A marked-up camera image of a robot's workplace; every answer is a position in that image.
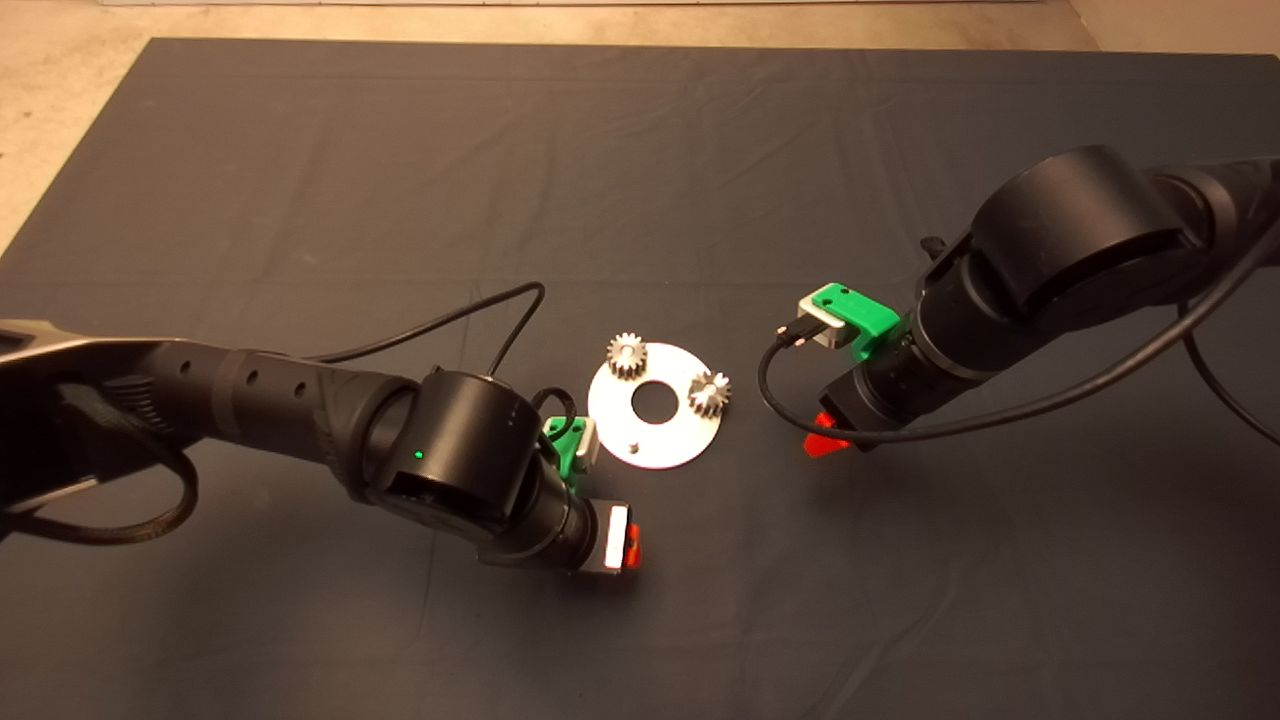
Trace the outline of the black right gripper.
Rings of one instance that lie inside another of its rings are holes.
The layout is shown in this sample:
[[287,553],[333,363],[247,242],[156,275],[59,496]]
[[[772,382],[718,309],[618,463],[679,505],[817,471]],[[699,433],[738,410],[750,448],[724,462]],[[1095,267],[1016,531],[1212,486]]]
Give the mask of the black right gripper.
[[[901,430],[922,415],[925,364],[915,355],[877,355],[828,383],[819,395],[823,413],[814,423],[823,430]],[[852,443],[810,432],[808,457],[824,457]]]

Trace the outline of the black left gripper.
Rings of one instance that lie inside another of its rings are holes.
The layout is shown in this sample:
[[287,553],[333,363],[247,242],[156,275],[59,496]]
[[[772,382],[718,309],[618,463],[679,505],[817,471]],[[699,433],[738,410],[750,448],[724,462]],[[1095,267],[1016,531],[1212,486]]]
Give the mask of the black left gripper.
[[581,505],[582,548],[570,569],[609,577],[639,569],[643,564],[641,528],[634,524],[631,505],[602,498],[586,498]]

